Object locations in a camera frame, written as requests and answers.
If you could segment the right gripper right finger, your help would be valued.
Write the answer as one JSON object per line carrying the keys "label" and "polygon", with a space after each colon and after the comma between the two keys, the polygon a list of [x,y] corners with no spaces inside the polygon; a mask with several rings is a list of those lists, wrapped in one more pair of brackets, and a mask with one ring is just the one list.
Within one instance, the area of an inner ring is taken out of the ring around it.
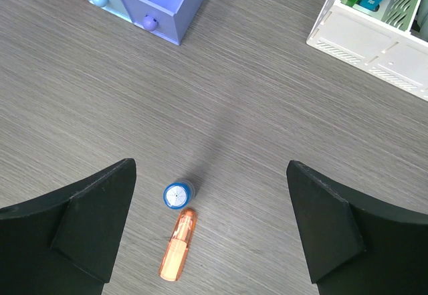
{"label": "right gripper right finger", "polygon": [[290,161],[288,189],[320,294],[426,294],[427,215]]}

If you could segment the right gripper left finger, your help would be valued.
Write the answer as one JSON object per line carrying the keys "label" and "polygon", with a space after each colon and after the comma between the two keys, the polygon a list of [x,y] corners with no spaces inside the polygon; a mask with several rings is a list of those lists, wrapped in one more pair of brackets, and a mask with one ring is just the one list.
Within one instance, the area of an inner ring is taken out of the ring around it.
{"label": "right gripper left finger", "polygon": [[2,294],[101,294],[136,184],[123,159],[70,185],[1,208]]}

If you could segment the white file organizer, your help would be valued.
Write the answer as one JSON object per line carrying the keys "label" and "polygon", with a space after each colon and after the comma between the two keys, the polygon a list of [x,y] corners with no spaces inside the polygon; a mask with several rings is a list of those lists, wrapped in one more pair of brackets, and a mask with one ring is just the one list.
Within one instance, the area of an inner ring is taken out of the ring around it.
{"label": "white file organizer", "polygon": [[423,100],[427,42],[412,24],[422,0],[383,0],[378,11],[326,0],[306,43]]}

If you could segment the blue cap stamp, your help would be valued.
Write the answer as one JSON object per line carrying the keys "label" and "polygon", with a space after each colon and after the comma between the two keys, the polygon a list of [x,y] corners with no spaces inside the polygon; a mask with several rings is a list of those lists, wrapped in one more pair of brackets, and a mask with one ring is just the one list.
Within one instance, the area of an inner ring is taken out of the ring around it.
{"label": "blue cap stamp", "polygon": [[163,192],[163,201],[170,209],[186,207],[195,196],[195,189],[187,180],[175,181],[168,185]]}

